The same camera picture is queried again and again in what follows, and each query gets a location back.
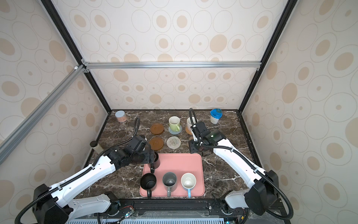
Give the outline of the black mug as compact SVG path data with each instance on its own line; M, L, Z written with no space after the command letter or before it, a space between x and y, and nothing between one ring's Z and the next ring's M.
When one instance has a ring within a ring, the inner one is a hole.
M144 174L140 179L140 186L147 193L147 198L151 199L152 192L156 189L157 178L152 173Z
M160 166L160 159L159 154L155 151L154 152L154 161L150 163L150 172L152 174L155 173L155 170Z

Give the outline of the light brown wooden coaster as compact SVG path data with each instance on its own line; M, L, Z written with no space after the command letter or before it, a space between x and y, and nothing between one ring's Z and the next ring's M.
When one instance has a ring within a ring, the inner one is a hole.
M164 141L162 138L160 137L153 137L150 141L149 144L151 146L151 149L154 151L158 151L161 150L164 146Z

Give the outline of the pink handled white mug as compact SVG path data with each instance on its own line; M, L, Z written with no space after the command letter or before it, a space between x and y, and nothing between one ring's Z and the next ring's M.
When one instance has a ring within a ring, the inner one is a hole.
M196 123L196 119L194 116L187 118L186 126L191 129L191 126Z

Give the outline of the dark brown wooden coaster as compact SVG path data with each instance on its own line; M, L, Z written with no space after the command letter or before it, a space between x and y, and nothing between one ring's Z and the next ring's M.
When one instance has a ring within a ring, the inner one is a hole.
M160 135L164 132L165 128L162 124L156 123L150 127L150 131L154 135Z

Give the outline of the white woven round coaster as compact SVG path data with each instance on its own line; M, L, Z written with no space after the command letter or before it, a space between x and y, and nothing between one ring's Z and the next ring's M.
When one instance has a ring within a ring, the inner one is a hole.
M181 146L181 140L179 137L176 136L172 136L170 138L167 139L167 146L170 149L177 149Z

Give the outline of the grey felt round coaster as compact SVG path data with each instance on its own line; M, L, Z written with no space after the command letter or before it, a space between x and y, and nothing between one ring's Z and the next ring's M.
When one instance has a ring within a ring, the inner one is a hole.
M168 128L168 131L169 131L169 133L172 134L172 135L180 134L180 133L182 132L182 126L180 126L179 131L173 131L170 127Z

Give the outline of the green handled white mug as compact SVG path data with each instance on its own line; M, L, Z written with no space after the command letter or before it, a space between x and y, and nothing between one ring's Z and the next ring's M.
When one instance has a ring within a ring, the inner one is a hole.
M180 129L180 118L177 116L172 116L169 118L169 127L173 131L179 131Z

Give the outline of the woven rattan round coaster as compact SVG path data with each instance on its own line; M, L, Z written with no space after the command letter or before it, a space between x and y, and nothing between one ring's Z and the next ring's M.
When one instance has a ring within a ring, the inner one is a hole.
M191 132L191 129L186 127L186 133L188 133L189 135L193 135L192 132Z

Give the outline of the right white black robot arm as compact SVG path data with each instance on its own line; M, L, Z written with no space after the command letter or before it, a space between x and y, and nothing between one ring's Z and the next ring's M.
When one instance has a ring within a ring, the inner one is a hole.
M239 152L229 139L222 139L211 144L205 141L189 141L190 153L201 153L212 150L223 159L245 182L247 189L231 191L224 197L224 204L229 210L248 208L256 215L268 213L271 216L290 220L293 218L293 206L288 197L279 188L278 176L274 171L265 171ZM288 207L287 215L278 215L270 207L282 198Z

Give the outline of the grey mug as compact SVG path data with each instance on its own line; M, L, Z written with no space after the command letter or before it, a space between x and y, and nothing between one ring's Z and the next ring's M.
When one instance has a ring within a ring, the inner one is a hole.
M177 188L177 176L173 172L167 172L164 174L162 182L164 184L167 197L170 197L172 192Z

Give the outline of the small bottle black cap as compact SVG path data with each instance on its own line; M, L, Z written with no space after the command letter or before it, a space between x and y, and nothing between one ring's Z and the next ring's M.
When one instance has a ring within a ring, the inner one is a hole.
M101 146L97 141L92 141L92 142L90 143L90 147L91 147L94 151L96 151L98 154L104 151L103 148L102 148L102 146Z

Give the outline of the horizontal aluminium bar rear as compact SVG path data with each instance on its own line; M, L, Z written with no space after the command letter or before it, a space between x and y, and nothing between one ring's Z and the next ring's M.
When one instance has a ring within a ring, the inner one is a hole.
M85 62L88 69L186 69L186 68L260 68L260 61L222 62Z

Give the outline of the diagonal aluminium bar left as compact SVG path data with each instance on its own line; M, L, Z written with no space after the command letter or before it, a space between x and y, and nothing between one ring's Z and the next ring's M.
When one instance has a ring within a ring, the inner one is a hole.
M64 94L69 86L84 72L84 66L76 66L71 73L35 108L35 110L2 142L1 163L3 163L19 143L28 135L40 119Z

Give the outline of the blue handled white mug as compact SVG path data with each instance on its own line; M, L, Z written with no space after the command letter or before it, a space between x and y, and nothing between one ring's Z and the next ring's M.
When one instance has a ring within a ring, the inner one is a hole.
M185 173L181 177L181 185L187 191L188 198L191 198L192 189L196 186L197 180L194 174L192 173Z

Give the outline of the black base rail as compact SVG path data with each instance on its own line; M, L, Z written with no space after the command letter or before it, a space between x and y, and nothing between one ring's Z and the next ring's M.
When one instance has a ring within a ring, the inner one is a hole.
M74 199L63 208L68 216L68 221L87 215L97 215L97 217L121 217L133 211L138 215L149 215L153 213L174 214L178 213L183 217L189 214L203 216L219 216L225 219L237 217L238 223L243 224L255 214L255 209L239 207L230 208L220 198L204 199L105 199L102 201L100 196L94 198Z

